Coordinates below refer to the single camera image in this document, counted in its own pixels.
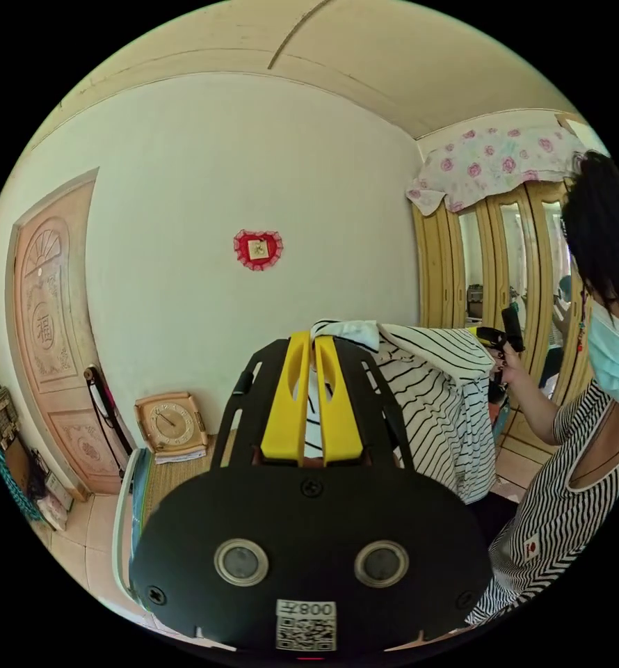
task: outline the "face mask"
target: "face mask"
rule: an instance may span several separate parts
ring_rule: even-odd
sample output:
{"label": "face mask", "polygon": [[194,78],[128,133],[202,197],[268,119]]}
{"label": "face mask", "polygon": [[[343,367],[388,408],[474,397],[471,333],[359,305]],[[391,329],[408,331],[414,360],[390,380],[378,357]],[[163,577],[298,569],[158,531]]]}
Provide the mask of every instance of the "face mask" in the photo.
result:
{"label": "face mask", "polygon": [[594,303],[588,329],[588,357],[598,386],[619,403],[619,318]]}

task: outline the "qr code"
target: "qr code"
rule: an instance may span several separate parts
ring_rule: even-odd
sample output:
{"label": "qr code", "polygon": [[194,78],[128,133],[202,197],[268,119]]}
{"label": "qr code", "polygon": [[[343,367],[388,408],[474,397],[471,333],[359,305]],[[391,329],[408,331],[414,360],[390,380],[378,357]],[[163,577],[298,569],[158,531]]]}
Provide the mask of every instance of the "qr code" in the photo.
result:
{"label": "qr code", "polygon": [[335,649],[335,618],[278,617],[277,649],[327,652]]}

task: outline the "carved door panel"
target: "carved door panel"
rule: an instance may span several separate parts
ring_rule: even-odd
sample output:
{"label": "carved door panel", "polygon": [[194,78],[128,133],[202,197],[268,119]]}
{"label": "carved door panel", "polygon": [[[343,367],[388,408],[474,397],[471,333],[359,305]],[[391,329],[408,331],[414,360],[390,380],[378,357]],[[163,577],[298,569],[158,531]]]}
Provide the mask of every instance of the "carved door panel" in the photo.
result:
{"label": "carved door panel", "polygon": [[15,325],[26,377],[49,433],[90,491],[118,493],[119,466],[83,376],[88,364],[98,364],[84,273],[93,189],[93,180],[74,187],[19,229]]}

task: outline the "woven mat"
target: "woven mat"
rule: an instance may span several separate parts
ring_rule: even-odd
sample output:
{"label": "woven mat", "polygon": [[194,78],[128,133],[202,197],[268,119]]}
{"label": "woven mat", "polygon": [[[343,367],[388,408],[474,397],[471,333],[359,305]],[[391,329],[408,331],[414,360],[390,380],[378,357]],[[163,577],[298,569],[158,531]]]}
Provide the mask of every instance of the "woven mat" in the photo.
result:
{"label": "woven mat", "polygon": [[[222,466],[227,466],[231,458],[235,431],[235,429],[231,431],[228,440],[226,441]],[[141,529],[145,526],[152,509],[155,508],[167,494],[172,492],[186,480],[189,480],[189,478],[193,478],[195,475],[200,475],[201,473],[206,473],[206,471],[210,469],[216,440],[216,436],[210,436],[205,457],[191,459],[190,461],[173,461],[167,464],[152,463],[150,465],[150,473],[147,476],[147,485],[145,486],[143,512],[142,517],[140,518]]]}

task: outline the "ceiling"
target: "ceiling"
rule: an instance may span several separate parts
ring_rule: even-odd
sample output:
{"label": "ceiling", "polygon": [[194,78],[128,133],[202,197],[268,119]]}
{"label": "ceiling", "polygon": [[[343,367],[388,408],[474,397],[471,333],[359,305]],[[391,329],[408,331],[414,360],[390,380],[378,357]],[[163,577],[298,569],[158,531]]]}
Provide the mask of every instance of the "ceiling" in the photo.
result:
{"label": "ceiling", "polygon": [[196,72],[247,72],[316,86],[414,138],[505,109],[576,111],[492,38],[403,0],[227,0],[112,55],[50,113],[23,154],[107,97]]}

